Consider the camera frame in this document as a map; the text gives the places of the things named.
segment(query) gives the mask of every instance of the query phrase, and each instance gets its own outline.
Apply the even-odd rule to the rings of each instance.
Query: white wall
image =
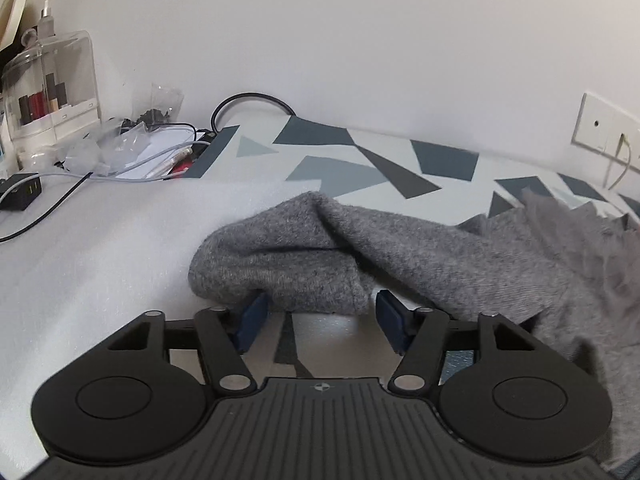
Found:
[[[58,32],[94,40],[107,117],[151,81],[183,89],[180,118],[198,126],[227,95],[259,90],[310,120],[598,182],[607,161],[570,146],[583,92],[640,116],[640,0],[50,2]],[[640,198],[640,177],[621,190]]]

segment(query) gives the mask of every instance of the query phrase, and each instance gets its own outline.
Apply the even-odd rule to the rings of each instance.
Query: gray knit sweater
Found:
[[[382,281],[459,319],[537,314],[534,335],[588,356],[607,387],[614,415],[598,457],[614,465],[640,450],[640,235],[591,204],[526,202],[451,227],[306,193],[207,237],[189,281],[220,303],[264,290],[296,312],[361,314]]]

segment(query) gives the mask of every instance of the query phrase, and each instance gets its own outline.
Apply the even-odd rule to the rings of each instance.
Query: plastic bag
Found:
[[[134,106],[136,122],[144,122],[150,130],[155,124],[173,123],[178,118],[183,99],[180,89],[152,83],[148,97],[137,98]]]
[[[65,169],[71,173],[87,174],[90,171],[100,173],[95,171],[100,163],[102,163],[100,148],[93,139],[80,139],[66,152]]]
[[[127,164],[135,162],[149,144],[151,140],[145,123],[139,123],[128,132],[107,142],[101,149],[102,160],[110,172],[122,171]]]
[[[58,161],[56,149],[52,146],[41,146],[37,152],[18,152],[20,166],[30,173],[47,173]]]
[[[84,138],[94,140],[98,145],[110,142],[120,135],[122,123],[124,121],[125,119],[112,117],[108,121],[104,121],[98,127],[92,129],[84,136]]]

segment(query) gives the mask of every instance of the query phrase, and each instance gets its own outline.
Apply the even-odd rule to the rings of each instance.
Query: wall switch plate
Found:
[[[635,153],[632,165],[640,169],[639,128],[640,121],[628,112],[594,94],[586,93],[582,97],[572,142],[626,164],[628,157],[626,147],[623,146],[616,156],[620,135],[625,134],[633,148],[635,148],[634,145],[638,146],[637,150],[633,149]]]

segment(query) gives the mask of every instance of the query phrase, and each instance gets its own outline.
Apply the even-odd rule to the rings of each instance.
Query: gray cable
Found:
[[[633,153],[631,150],[631,143],[629,143],[625,134],[622,134],[622,142],[626,144],[626,148],[629,150],[629,158],[626,161],[625,169],[622,171],[622,173],[620,173],[620,176],[616,179],[616,181],[613,184],[611,184],[611,186],[609,186],[610,191],[620,183],[620,181],[625,177],[626,172],[629,171],[629,168],[631,167],[631,160],[633,157]]]
[[[156,153],[155,155],[152,155],[146,158],[145,160],[136,162],[133,166],[127,166],[124,170],[114,171],[113,173],[109,173],[106,176],[117,176],[117,175],[127,173],[127,171],[133,170],[134,168],[138,168],[139,166],[142,166],[143,164],[148,163],[150,160],[154,160],[155,158],[158,158],[160,155],[164,155],[165,153],[169,153],[169,152],[172,152],[173,150],[178,150],[180,148],[186,148],[187,146],[192,146],[193,144],[204,144],[205,146],[210,146],[211,143],[207,142],[206,140],[189,140],[188,142],[181,142],[180,144],[176,144],[175,146],[171,146],[170,148],[162,150],[161,152]]]
[[[106,181],[106,182],[124,182],[124,183],[129,183],[129,184],[135,184],[135,183],[141,183],[141,182],[154,182],[157,180],[166,180],[169,178],[173,178],[174,176],[179,176],[182,175],[184,173],[186,173],[187,170],[184,171],[179,171],[178,173],[173,173],[173,174],[169,174],[169,175],[164,175],[164,176],[154,176],[151,178],[115,178],[112,176],[98,176],[98,175],[92,175],[90,177],[90,180],[100,180],[100,181]],[[22,184],[24,184],[25,182],[28,182],[30,180],[35,180],[36,178],[40,178],[41,176],[70,176],[73,178],[84,178],[84,175],[80,175],[80,174],[75,174],[75,173],[68,173],[66,171],[59,171],[57,173],[36,173],[33,175],[30,175],[24,179],[22,179],[19,182],[16,182],[15,184],[13,184],[12,186],[9,187],[9,189],[7,189],[2,196],[0,196],[0,203],[2,203],[2,200],[5,199],[5,197],[11,193],[16,187],[21,186]]]

